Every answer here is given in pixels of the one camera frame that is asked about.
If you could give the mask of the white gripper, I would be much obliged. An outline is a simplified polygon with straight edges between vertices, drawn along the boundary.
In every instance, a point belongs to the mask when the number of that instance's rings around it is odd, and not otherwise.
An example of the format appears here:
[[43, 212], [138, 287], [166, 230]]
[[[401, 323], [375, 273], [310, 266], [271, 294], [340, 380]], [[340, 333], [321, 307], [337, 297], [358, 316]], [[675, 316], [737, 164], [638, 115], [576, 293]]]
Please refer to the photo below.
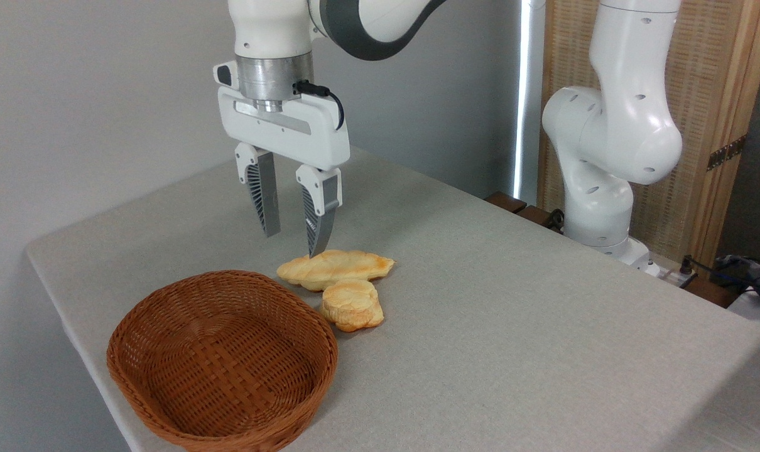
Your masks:
[[350, 158], [348, 128], [339, 123], [342, 116], [336, 101], [302, 94], [285, 101], [280, 112], [265, 112], [237, 91], [236, 61], [214, 66], [214, 79], [220, 85], [217, 103], [223, 128], [241, 141], [236, 147], [237, 177], [247, 186], [267, 237], [281, 229], [271, 152], [305, 164], [297, 169], [296, 179], [303, 198], [308, 255], [316, 257], [327, 248], [336, 209], [343, 204], [342, 172], [335, 167]]

